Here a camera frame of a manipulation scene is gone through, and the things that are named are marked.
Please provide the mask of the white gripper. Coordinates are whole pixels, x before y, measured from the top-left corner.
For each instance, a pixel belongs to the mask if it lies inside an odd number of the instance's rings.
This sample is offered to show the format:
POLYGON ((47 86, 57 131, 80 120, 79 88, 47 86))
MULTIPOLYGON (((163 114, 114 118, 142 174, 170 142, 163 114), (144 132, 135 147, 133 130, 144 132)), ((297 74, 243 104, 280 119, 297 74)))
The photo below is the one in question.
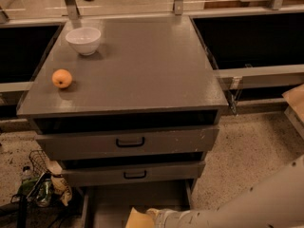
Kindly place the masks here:
POLYGON ((149 208, 146 214, 155 216, 155 228, 177 228, 181 213, 169 209, 149 208))

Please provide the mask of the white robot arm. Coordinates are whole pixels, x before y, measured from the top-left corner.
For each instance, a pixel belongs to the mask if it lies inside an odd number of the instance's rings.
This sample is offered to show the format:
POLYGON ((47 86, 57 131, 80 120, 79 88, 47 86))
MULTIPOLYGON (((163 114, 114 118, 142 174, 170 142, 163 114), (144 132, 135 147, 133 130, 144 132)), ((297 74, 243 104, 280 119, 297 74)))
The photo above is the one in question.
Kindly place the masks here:
POLYGON ((303 228, 304 156, 215 210, 146 213, 154 228, 303 228))

